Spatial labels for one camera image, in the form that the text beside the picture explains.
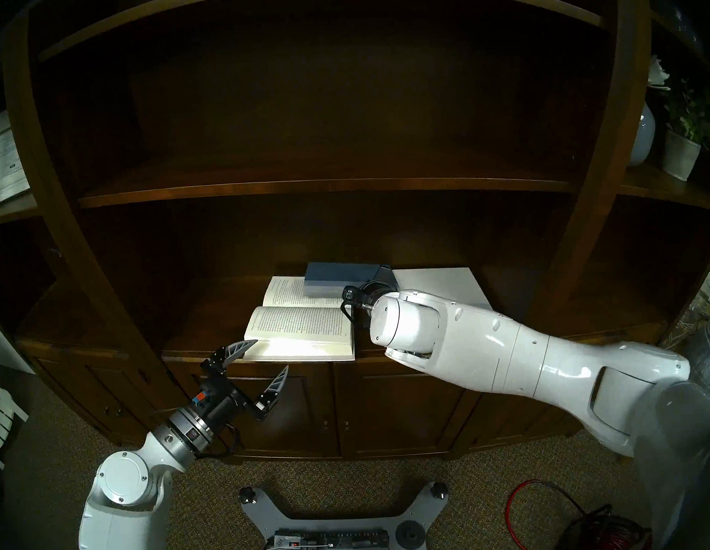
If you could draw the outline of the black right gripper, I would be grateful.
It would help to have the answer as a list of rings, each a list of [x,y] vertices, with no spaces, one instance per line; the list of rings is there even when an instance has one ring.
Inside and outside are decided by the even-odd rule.
[[[393,269],[389,265],[380,265],[374,281],[366,282],[359,288],[359,301],[362,306],[374,305],[384,294],[398,290],[399,283],[396,280]]]

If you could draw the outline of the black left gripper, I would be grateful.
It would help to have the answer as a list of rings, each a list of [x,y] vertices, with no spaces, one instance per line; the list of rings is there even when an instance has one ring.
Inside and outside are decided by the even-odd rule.
[[[192,398],[191,412],[202,420],[208,429],[222,429],[243,412],[263,421],[277,403],[289,374],[289,365],[279,372],[255,402],[225,375],[230,364],[242,358],[246,351],[257,343],[256,339],[241,340],[220,347],[201,363],[206,377],[202,379],[198,393]]]

